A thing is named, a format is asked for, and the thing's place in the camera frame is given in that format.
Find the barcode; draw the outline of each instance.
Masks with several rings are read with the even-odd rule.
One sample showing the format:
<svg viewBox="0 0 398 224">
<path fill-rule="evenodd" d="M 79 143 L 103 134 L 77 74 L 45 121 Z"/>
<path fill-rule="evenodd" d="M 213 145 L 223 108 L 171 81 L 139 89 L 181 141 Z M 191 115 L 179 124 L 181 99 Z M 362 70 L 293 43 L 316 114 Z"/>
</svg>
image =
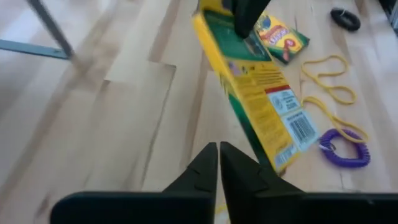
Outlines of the barcode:
<svg viewBox="0 0 398 224">
<path fill-rule="evenodd" d="M 312 128 L 310 122 L 308 122 L 307 117 L 303 113 L 296 114 L 295 119 L 290 121 L 290 127 L 292 128 L 295 137 L 301 143 L 305 143 L 311 140 L 314 135 L 316 135 L 315 130 Z"/>
<path fill-rule="evenodd" d="M 285 164 L 296 153 L 296 151 L 297 150 L 294 145 L 289 146 L 287 149 L 276 155 L 275 165 L 280 167 L 281 165 Z"/>
</svg>

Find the black object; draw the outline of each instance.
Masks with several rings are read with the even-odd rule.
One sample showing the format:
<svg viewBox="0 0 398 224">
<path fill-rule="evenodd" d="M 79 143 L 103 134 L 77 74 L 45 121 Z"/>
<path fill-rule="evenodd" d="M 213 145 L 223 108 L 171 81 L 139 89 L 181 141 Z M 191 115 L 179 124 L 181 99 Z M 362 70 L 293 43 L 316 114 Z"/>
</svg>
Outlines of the black object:
<svg viewBox="0 0 398 224">
<path fill-rule="evenodd" d="M 359 18 L 345 9 L 332 9 L 330 15 L 338 26 L 348 31 L 357 31 L 361 27 Z"/>
<path fill-rule="evenodd" d="M 305 193 L 228 142 L 221 177 L 232 224 L 391 223 L 397 194 Z M 77 193 L 59 201 L 51 223 L 213 223 L 217 148 L 209 143 L 162 193 Z"/>
<path fill-rule="evenodd" d="M 258 18 L 271 0 L 223 0 L 223 6 L 234 14 L 235 33 L 242 38 L 249 36 Z"/>
<path fill-rule="evenodd" d="M 214 222 L 218 152 L 209 143 L 161 193 L 82 192 L 61 199 L 53 224 Z"/>
</svg>

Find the wooden floor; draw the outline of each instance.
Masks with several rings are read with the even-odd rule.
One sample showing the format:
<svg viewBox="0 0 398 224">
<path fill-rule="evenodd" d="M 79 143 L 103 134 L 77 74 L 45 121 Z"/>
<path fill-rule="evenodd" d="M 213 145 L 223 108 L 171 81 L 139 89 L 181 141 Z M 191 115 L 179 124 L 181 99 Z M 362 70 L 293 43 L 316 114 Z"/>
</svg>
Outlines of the wooden floor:
<svg viewBox="0 0 398 224">
<path fill-rule="evenodd" d="M 197 0 L 44 3 L 76 57 L 0 51 L 0 223 L 48 223 L 54 203 L 77 191 L 160 191 L 210 141 L 255 158 L 193 31 Z M 333 6 L 359 15 L 361 29 L 334 25 Z M 295 94 L 318 96 L 370 135 L 369 166 L 338 169 L 314 145 L 284 179 L 306 191 L 398 192 L 398 39 L 379 3 L 274 0 L 267 10 L 311 38 L 283 68 Z M 0 38 L 55 46 L 24 1 L 0 0 Z M 354 105 L 337 104 L 300 73 L 302 62 L 330 54 L 347 59 L 349 72 L 325 82 L 349 85 Z M 321 133 L 333 127 L 306 109 Z M 349 144 L 336 145 L 349 154 Z"/>
</svg>

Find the crayola logo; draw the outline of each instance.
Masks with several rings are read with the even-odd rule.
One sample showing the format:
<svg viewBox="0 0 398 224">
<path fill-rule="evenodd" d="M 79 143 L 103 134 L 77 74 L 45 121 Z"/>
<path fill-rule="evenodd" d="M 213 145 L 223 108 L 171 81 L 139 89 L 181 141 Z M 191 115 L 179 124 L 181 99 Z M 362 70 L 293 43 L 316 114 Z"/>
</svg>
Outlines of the crayola logo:
<svg viewBox="0 0 398 224">
<path fill-rule="evenodd" d="M 271 19 L 269 18 L 269 16 L 266 16 L 262 21 L 262 28 L 268 29 L 270 26 L 271 26 Z"/>
<path fill-rule="evenodd" d="M 270 31 L 266 32 L 266 34 L 261 35 L 260 38 L 262 40 L 268 41 L 269 44 L 275 45 L 278 41 L 280 41 L 286 34 L 290 31 L 281 25 L 274 26 Z"/>
</svg>

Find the purple coil keychain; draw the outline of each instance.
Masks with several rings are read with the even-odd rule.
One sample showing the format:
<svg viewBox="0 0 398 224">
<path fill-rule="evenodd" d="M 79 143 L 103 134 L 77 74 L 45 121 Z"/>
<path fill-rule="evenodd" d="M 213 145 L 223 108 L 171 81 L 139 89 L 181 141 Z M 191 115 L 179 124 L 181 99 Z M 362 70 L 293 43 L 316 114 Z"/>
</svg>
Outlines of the purple coil keychain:
<svg viewBox="0 0 398 224">
<path fill-rule="evenodd" d="M 353 138 L 361 139 L 357 134 L 350 130 L 343 129 L 343 131 Z M 319 148 L 330 162 L 334 163 L 336 166 L 347 168 L 364 167 L 370 163 L 371 155 L 364 143 L 352 142 L 358 155 L 357 159 L 345 159 L 337 156 L 333 149 L 334 145 L 331 143 L 331 140 L 335 137 L 343 136 L 336 129 L 331 129 L 319 139 Z"/>
</svg>

